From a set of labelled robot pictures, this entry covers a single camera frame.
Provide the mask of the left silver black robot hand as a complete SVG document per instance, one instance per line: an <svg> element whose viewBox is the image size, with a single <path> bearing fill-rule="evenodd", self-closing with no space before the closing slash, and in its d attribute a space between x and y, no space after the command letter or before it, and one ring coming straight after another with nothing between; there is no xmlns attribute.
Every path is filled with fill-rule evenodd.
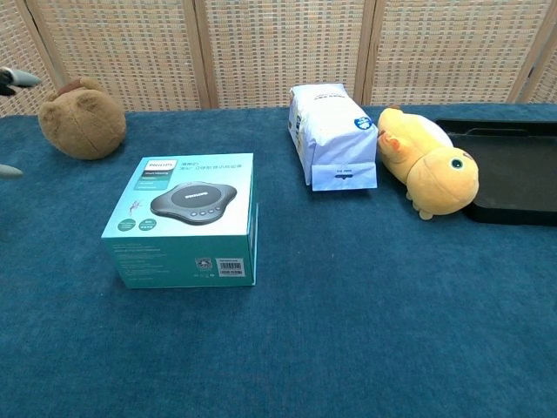
<svg viewBox="0 0 557 418"><path fill-rule="evenodd" d="M13 87L17 88L32 88L41 83L41 80L36 75L27 71L12 69L9 67L1 67L1 95L3 97L10 97L16 94ZM1 165L1 179L15 179L23 175L23 172L10 165Z"/></svg>

